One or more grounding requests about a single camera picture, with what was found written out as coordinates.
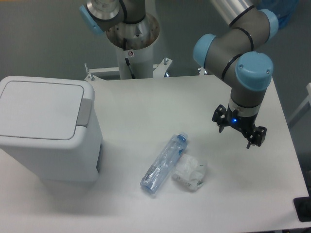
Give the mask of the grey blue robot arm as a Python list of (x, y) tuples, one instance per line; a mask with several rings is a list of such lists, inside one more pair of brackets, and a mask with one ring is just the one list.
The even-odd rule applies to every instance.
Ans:
[[(231, 87), (228, 106), (218, 106), (212, 121), (220, 130), (229, 126), (241, 132), (249, 146), (261, 146), (267, 130), (256, 126), (255, 120), (274, 65), (256, 49), (278, 32), (278, 19), (249, 0), (212, 4), (230, 31), (221, 37), (205, 34), (193, 49), (195, 62)], [(79, 10), (86, 25), (95, 34), (105, 33), (116, 48), (122, 79), (154, 77), (153, 45), (160, 30), (158, 21), (146, 12), (145, 1), (88, 0)]]

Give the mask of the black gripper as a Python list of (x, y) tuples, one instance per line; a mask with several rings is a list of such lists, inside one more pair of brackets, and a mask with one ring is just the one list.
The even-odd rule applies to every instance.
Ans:
[(255, 126), (257, 113), (253, 116), (239, 116), (238, 111), (232, 111), (230, 108), (226, 110), (223, 105), (219, 105), (212, 116), (212, 121), (219, 127), (221, 133), (228, 125), (235, 130), (241, 132), (248, 140), (246, 148), (249, 149), (251, 145), (260, 147), (265, 140), (267, 129), (263, 126)]

